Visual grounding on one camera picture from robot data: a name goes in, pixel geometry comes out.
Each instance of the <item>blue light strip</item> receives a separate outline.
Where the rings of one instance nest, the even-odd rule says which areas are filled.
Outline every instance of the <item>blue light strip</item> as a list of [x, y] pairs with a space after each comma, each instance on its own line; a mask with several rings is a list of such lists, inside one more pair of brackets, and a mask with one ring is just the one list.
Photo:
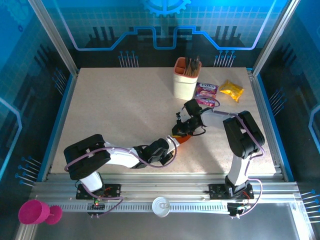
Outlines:
[[267, 96], [267, 93], [266, 93], [266, 90], [265, 90], [265, 86], [264, 86], [264, 84], [262, 82], [260, 74], [258, 74], [257, 79], [258, 79], [258, 82], [259, 82], [259, 85], [260, 85], [260, 88], [261, 88], [262, 96], [264, 98], [264, 102], [265, 102], [265, 105], [266, 105], [266, 109], [268, 111], [268, 115], [269, 115], [270, 120], [271, 120], [271, 125], [272, 125], [272, 128], [274, 130], [274, 134], [275, 134], [275, 140], [276, 140], [276, 143], [278, 144], [278, 147], [279, 147], [279, 150], [280, 150], [280, 154], [281, 154], [281, 157], [282, 157], [283, 166], [284, 166], [286, 175], [288, 177], [289, 182], [294, 182], [295, 181], [294, 180], [294, 176], [292, 174], [292, 171], [291, 171], [291, 168], [290, 168], [290, 165], [289, 165], [289, 161], [288, 161], [288, 158], [287, 158], [287, 155], [286, 155], [286, 151], [285, 151], [284, 145], [282, 143], [282, 140], [281, 140], [281, 137], [280, 137], [280, 133], [279, 133], [279, 130], [278, 130], [278, 127], [277, 127], [277, 124], [276, 124], [276, 120], [275, 120], [275, 117], [274, 117], [274, 115], [272, 113], [272, 109], [271, 109], [270, 103], [268, 101], [268, 96]]
[[318, 106], [316, 106], [314, 109], [312, 109], [311, 114], [310, 114], [308, 128], [309, 128], [310, 133], [312, 135], [313, 141], [314, 141], [314, 143], [320, 153], [320, 143], [319, 143], [319, 140], [318, 140], [317, 135], [315, 133], [315, 130], [312, 127], [312, 124], [314, 123], [314, 119], [315, 119], [315, 114], [319, 111], [320, 111], [320, 104]]
[[273, 4], [271, 5], [262, 25], [261, 28], [253, 42], [253, 45], [251, 47], [222, 47], [222, 46], [218, 46], [218, 44], [208, 35], [207, 32], [205, 31], [197, 31], [196, 30], [196, 26], [194, 25], [185, 25], [185, 26], [176, 26], [173, 30], [173, 46], [157, 46], [157, 34], [156, 34], [156, 29], [153, 26], [135, 26], [133, 27], [133, 31], [127, 31], [125, 33], [123, 33], [119, 39], [117, 41], [115, 41], [115, 43], [111, 46], [111, 47], [97, 47], [97, 48], [79, 48], [77, 46], [77, 43], [68, 27], [68, 24], [63, 16], [63, 14], [60, 11], [60, 8], [56, 2], [56, 0], [53, 0], [56, 10], [58, 11], [58, 14], [61, 17], [61, 20], [63, 22], [63, 25], [70, 37], [70, 40], [72, 41], [72, 44], [74, 46], [74, 48], [78, 51], [112, 51], [115, 49], [115, 47], [128, 35], [138, 35], [138, 30], [152, 30], [152, 38], [153, 38], [153, 47], [156, 50], [173, 50], [176, 48], [177, 46], [177, 35], [178, 35], [178, 30], [179, 29], [191, 29], [192, 30], [192, 34], [194, 35], [203, 35], [217, 50], [243, 50], [243, 51], [250, 51], [253, 50], [257, 44], [258, 41], [260, 39], [260, 36], [263, 32], [263, 30], [265, 29], [265, 26], [267, 24], [267, 21], [269, 20], [269, 17], [271, 15], [272, 10], [275, 7], [276, 1], [274, 0]]
[[16, 131], [16, 134], [14, 136], [14, 139], [12, 141], [12, 144], [10, 146], [10, 149], [8, 151], [8, 153], [6, 154], [6, 157], [4, 159], [4, 162], [1, 166], [0, 169], [0, 181], [5, 173], [6, 167], [8, 165], [8, 162], [10, 160], [10, 157], [12, 155], [12, 152], [16, 146], [16, 143], [18, 141], [19, 135], [22, 131], [22, 122], [21, 122], [21, 117], [20, 117], [20, 113], [18, 112], [18, 110], [16, 110], [13, 106], [11, 106], [9, 103], [7, 103], [3, 98], [0, 97], [0, 103], [2, 103], [3, 105], [5, 105], [15, 116], [16, 116], [16, 120], [18, 122], [18, 130]]

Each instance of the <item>yellow snack bag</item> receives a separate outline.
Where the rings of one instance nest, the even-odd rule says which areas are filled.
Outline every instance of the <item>yellow snack bag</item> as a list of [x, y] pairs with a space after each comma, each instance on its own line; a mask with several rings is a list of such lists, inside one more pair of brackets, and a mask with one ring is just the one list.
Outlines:
[[242, 95], [244, 90], [245, 89], [243, 87], [234, 84], [229, 80], [219, 87], [220, 92], [230, 95], [237, 103], [239, 103], [239, 97]]

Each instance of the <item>utensil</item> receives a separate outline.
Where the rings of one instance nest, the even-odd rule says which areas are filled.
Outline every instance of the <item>utensil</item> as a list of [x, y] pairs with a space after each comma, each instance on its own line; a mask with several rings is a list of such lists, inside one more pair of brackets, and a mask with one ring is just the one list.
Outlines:
[[199, 63], [200, 63], [200, 57], [199, 55], [196, 57], [196, 59], [194, 60], [195, 63], [195, 71], [194, 74], [196, 74], [198, 72], [198, 68], [199, 68]]
[[196, 67], [197, 67], [196, 62], [195, 62], [194, 60], [193, 60], [193, 61], [191, 61], [191, 62], [190, 62], [191, 76], [193, 76], [193, 75], [194, 75], [195, 70], [196, 70]]
[[185, 69], [184, 69], [183, 75], [185, 75], [185, 74], [187, 73], [187, 70], [188, 70], [188, 67], [189, 67], [189, 62], [190, 62], [190, 60], [189, 60], [189, 58], [186, 56], [186, 57], [185, 57]]
[[191, 75], [191, 62], [192, 62], [192, 59], [189, 58], [188, 68], [187, 68], [186, 71], [185, 71], [185, 75], [186, 75], [186, 76]]

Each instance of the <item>gear logo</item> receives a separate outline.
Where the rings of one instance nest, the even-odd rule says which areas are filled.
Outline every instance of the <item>gear logo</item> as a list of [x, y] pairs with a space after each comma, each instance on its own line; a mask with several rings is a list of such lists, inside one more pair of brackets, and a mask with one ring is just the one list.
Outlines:
[[0, 0], [0, 6], [6, 7], [11, 17], [21, 25], [29, 15], [27, 0]]
[[185, 10], [191, 0], [141, 0], [141, 3], [145, 10], [150, 11], [150, 14], [166, 17], [167, 15], [179, 14], [180, 10]]

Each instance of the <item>purple snack bag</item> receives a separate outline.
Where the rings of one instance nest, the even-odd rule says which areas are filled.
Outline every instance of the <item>purple snack bag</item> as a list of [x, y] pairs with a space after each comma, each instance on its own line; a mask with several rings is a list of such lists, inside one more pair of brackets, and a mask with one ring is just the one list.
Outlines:
[[213, 100], [212, 98], [216, 98], [218, 87], [219, 86], [210, 84], [210, 83], [197, 82], [195, 87], [195, 97], [203, 97], [203, 98], [196, 99], [196, 102], [198, 104], [214, 107], [216, 104], [216, 101]]

